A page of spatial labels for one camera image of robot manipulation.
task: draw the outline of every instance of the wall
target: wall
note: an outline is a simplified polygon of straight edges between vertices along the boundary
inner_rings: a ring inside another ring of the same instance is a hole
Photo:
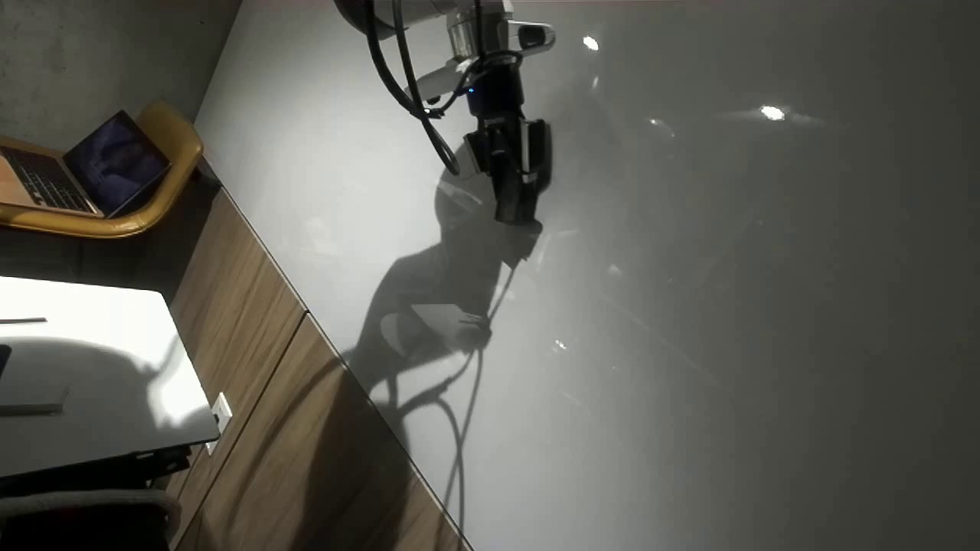
[[[152,97],[196,112],[238,0],[0,0],[0,136],[70,148]]]
[[[972,6],[517,15],[560,34],[522,64],[557,166],[509,287],[493,225],[442,241],[442,169],[328,0],[244,0],[199,112],[467,543],[977,549]],[[409,43],[443,59],[442,24]],[[459,324],[495,298],[464,360]]]
[[[0,136],[70,148],[163,97],[191,119],[238,0],[0,0]],[[158,231],[125,241],[0,233],[0,271],[174,294],[214,180],[196,175]]]

